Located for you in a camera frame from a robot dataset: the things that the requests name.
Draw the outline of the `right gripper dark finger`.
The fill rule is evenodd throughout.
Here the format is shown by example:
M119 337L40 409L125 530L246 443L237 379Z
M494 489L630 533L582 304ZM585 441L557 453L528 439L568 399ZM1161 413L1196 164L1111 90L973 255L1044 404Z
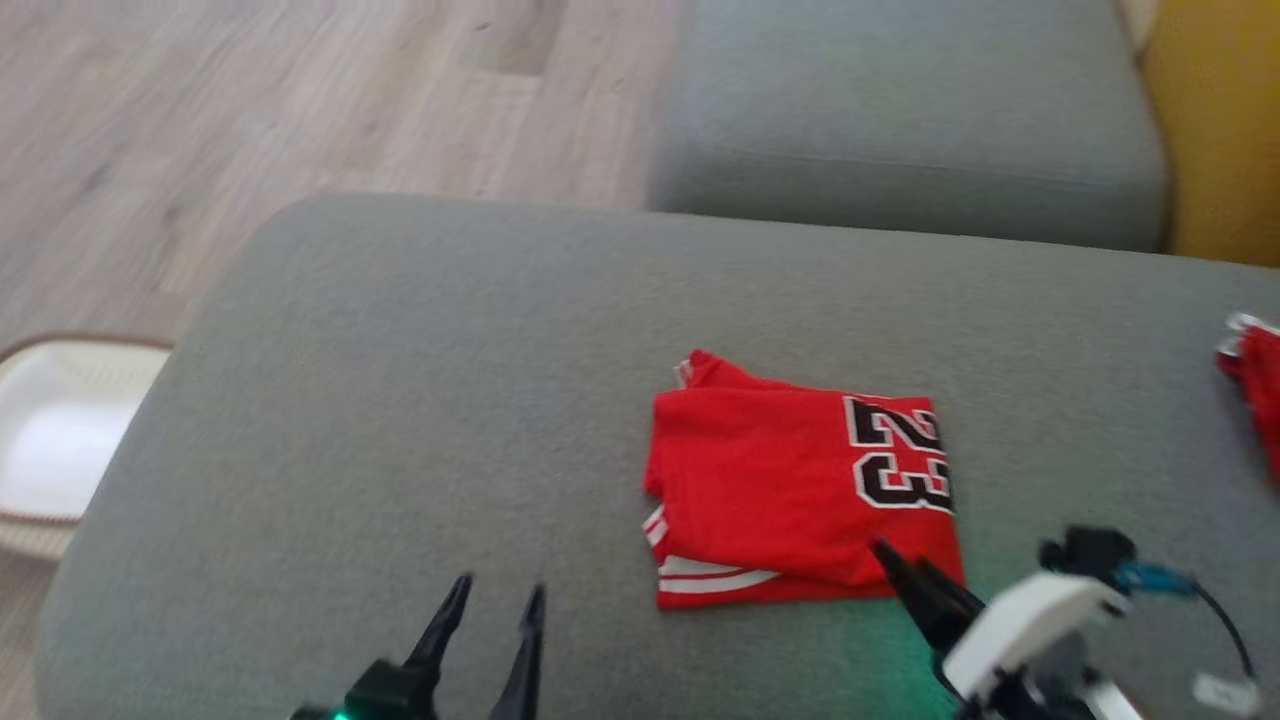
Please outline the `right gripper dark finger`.
M916 560L915 571L918 579L915 621L918 625L933 626L942 623L970 625L986 609L982 600L966 587L957 584L931 561Z
M947 591L950 579L925 561L908 561L883 538L869 547L925 643L950 651L961 638L961 603Z

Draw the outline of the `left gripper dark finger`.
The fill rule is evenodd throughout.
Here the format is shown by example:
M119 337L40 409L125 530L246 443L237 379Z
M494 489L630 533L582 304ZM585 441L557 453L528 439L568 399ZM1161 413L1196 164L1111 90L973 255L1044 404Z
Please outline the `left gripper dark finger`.
M453 634L460 628L474 575L458 577L404 661L406 669L439 673Z
M518 621L520 647L490 719L538 719L547 621L547 587L535 585Z

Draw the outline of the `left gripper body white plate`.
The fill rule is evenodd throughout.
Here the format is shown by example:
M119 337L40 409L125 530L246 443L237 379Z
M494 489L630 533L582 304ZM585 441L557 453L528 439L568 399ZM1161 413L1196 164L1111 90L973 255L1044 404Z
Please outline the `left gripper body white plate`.
M434 694L439 664L375 660L333 706L302 705L291 719L440 719Z

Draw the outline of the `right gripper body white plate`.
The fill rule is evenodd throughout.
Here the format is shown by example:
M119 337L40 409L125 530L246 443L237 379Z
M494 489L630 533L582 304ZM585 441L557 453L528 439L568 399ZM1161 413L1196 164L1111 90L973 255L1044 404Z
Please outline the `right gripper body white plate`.
M1129 601L1092 577L1039 571L991 600L945 655L942 678L961 700L989 700L1011 674L1085 624Z

